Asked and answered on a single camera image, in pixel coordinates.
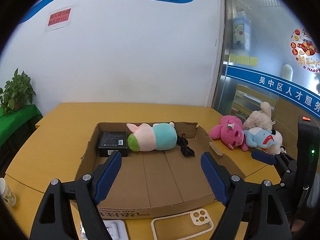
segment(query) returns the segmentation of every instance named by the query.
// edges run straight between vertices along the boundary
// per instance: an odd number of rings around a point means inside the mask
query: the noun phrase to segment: green plush hair
[[[128,147],[130,150],[132,150],[133,152],[138,152],[140,151],[140,146],[138,143],[137,138],[134,136],[134,134],[130,134],[128,137]]]

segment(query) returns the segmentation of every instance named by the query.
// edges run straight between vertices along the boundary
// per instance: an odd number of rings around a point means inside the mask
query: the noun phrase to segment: blue band on glass door
[[[230,65],[226,76],[279,95],[320,118],[320,96],[291,81],[257,70]]]

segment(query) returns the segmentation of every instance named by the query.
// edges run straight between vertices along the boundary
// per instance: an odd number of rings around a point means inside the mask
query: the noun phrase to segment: blue plush toy
[[[276,145],[277,142],[273,140],[273,136],[276,134],[275,130],[263,130],[260,127],[254,127],[249,130],[243,131],[245,134],[245,143],[257,149],[268,149],[272,145]]]

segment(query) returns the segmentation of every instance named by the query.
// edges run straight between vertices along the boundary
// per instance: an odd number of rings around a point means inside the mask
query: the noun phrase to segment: silver screw
[[[266,185],[267,187],[269,187],[269,186],[272,185],[271,182],[270,182],[270,180],[265,180],[265,181],[263,182],[263,184]]]
[[[51,180],[51,185],[57,185],[58,184],[58,179],[53,179]]]
[[[91,179],[91,175],[90,174],[83,175],[82,179],[87,181],[87,180]]]
[[[240,177],[239,177],[238,175],[232,175],[232,176],[231,176],[231,179],[232,179],[233,181],[239,181],[239,180],[240,180]]]

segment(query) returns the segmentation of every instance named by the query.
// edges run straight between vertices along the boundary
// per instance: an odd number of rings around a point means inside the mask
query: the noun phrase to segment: stuffed animal
[[[220,124],[211,129],[209,135],[212,139],[220,139],[229,149],[233,150],[240,146],[246,152],[249,148],[245,144],[245,136],[242,131],[242,122],[233,115],[225,115],[221,117]]]
[[[244,134],[246,136],[245,143],[253,148],[264,150],[277,144],[272,136],[276,134],[275,130],[267,131],[260,127],[254,127],[249,130],[245,130]]]
[[[277,144],[271,145],[268,149],[264,149],[264,151],[269,154],[280,154],[280,152],[286,152],[285,148],[282,146],[281,133],[276,131],[276,134],[272,134],[272,137]]]
[[[271,121],[271,106],[268,102],[260,104],[260,111],[253,111],[243,123],[243,130],[260,127],[263,130],[271,130],[276,122]]]
[[[177,132],[174,123],[155,123],[152,127],[147,123],[136,126],[127,123],[132,132],[128,137],[128,147],[134,152],[149,152],[153,150],[169,150],[177,143]]]

